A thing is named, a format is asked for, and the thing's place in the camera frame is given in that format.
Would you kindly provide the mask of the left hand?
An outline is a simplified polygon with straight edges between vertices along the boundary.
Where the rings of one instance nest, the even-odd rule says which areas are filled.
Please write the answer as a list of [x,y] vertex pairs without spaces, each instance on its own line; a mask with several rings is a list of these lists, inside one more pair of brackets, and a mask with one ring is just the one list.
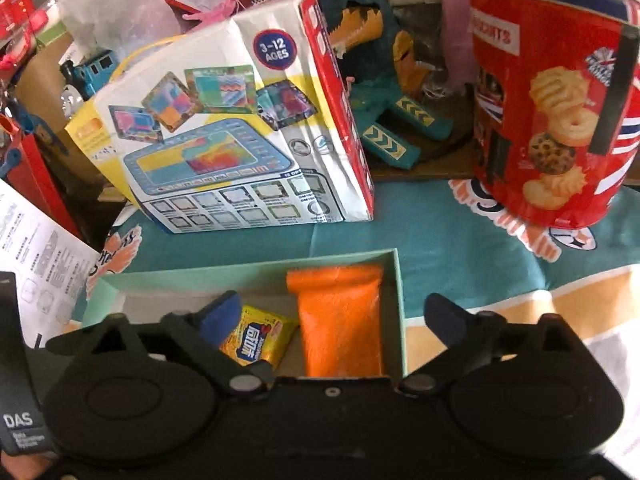
[[1,452],[1,465],[13,479],[34,480],[58,461],[52,453],[12,456]]

